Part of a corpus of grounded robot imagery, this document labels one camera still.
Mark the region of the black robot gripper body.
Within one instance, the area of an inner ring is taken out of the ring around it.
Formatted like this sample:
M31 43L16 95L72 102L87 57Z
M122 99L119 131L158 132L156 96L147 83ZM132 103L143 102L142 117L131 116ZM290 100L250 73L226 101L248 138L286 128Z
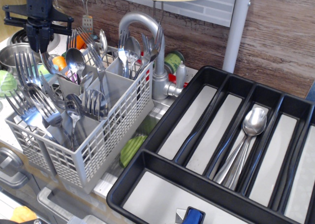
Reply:
M4 23L23 27L27 24L36 28L49 27L54 33L71 35L73 17L53 7L53 0L26 0L24 5L4 5Z

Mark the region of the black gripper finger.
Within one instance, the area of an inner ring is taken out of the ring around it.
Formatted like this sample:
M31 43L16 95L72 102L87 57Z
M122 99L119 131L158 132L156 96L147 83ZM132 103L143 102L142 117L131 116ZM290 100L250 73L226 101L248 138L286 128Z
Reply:
M26 34L31 49L39 53L39 31L38 28L30 24L26 24Z
M50 43L51 36L53 36L54 30L50 27L43 27L41 29L41 52L46 52Z

